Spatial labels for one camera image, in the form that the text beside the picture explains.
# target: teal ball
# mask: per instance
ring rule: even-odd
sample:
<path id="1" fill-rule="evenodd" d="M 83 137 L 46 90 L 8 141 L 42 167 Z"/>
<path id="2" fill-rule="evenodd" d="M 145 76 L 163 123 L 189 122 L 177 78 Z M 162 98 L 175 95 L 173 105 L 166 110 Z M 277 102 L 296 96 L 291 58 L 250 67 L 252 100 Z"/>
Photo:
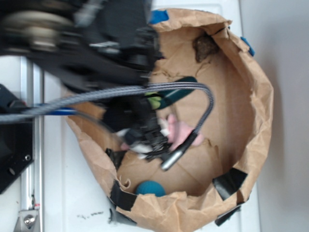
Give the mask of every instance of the teal ball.
<path id="1" fill-rule="evenodd" d="M 156 197 L 166 195 L 164 188 L 158 182 L 147 180 L 136 188 L 135 194 L 154 194 Z"/>

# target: blue tape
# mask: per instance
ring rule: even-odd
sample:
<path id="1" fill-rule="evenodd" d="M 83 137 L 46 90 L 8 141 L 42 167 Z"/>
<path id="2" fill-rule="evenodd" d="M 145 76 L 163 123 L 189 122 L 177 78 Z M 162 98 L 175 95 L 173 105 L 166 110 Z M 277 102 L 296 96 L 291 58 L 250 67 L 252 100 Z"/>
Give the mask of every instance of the blue tape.
<path id="1" fill-rule="evenodd" d="M 255 55 L 255 51 L 253 50 L 253 48 L 251 47 L 251 45 L 249 44 L 249 42 L 247 41 L 247 39 L 246 38 L 244 38 L 244 37 L 241 37 L 241 39 L 249 46 L 249 53 L 251 54 L 251 56 L 253 56 L 254 57 L 254 55 Z"/>
<path id="2" fill-rule="evenodd" d="M 149 21 L 150 24 L 156 24 L 156 23 L 160 23 L 160 22 L 163 22 L 163 21 L 167 21 L 169 20 L 169 15 L 168 15 L 168 12 L 165 10 L 165 11 L 158 11 L 158 10 L 155 10 L 155 11 L 152 11 L 151 12 L 151 19 Z"/>

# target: bolt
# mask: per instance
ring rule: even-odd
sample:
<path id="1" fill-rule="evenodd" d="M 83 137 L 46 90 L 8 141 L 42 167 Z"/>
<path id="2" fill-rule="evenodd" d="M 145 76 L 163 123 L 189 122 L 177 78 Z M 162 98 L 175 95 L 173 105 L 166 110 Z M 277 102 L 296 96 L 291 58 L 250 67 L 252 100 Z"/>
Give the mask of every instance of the bolt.
<path id="1" fill-rule="evenodd" d="M 26 155 L 26 156 L 25 156 L 25 160 L 26 160 L 26 161 L 30 161 L 30 160 L 31 160 L 31 156 L 30 156 L 30 155 Z"/>
<path id="2" fill-rule="evenodd" d="M 25 225 L 27 226 L 28 229 L 30 229 L 34 225 L 34 222 L 35 222 L 35 217 L 32 216 L 32 215 L 27 215 L 24 218 L 24 223 L 25 223 Z"/>

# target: pink toy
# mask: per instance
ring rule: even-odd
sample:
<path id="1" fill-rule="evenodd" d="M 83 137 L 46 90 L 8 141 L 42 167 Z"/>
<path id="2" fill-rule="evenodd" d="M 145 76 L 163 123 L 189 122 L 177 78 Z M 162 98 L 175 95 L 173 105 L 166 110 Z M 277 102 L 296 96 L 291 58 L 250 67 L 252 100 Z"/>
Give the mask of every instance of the pink toy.
<path id="1" fill-rule="evenodd" d="M 180 144 L 182 144 L 185 141 L 185 139 L 189 136 L 191 131 L 194 129 L 185 122 L 178 122 L 176 116 L 173 114 L 169 115 L 167 120 L 161 118 L 160 125 L 163 130 L 164 129 L 168 130 L 167 137 L 169 139 L 169 143 L 172 144 L 172 146 L 170 147 L 171 151 L 175 150 Z M 197 138 L 192 143 L 192 145 L 199 146 L 202 144 L 204 139 L 205 137 L 200 132 Z M 129 150 L 130 147 L 127 144 L 123 143 L 121 145 L 121 149 Z"/>

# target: wire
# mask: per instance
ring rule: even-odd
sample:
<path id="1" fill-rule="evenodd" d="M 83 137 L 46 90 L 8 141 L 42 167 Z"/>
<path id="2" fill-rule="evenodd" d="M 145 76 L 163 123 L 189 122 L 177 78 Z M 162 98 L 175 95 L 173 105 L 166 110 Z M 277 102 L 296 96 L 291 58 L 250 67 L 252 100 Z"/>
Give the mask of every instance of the wire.
<path id="1" fill-rule="evenodd" d="M 201 117 L 201 119 L 199 120 L 199 122 L 197 123 L 196 128 L 193 130 L 194 133 L 198 133 L 201 130 L 201 127 L 205 122 L 206 118 L 213 109 L 214 98 L 212 92 L 207 86 L 205 86 L 202 83 L 195 83 L 195 82 L 171 82 L 171 83 L 149 84 L 148 87 L 142 87 L 142 86 L 116 87 L 116 88 L 82 93 L 71 97 L 55 100 L 50 102 L 49 104 L 37 108 L 31 108 L 25 110 L 21 114 L 1 115 L 0 124 L 12 124 L 16 122 L 21 122 L 27 119 L 34 118 L 36 116 L 46 115 L 61 107 L 78 104 L 82 102 L 89 102 L 114 97 L 134 96 L 134 95 L 145 94 L 147 92 L 166 91 L 175 89 L 199 89 L 204 91 L 208 96 L 209 106 L 205 111 L 205 113 L 203 114 L 203 116 Z"/>

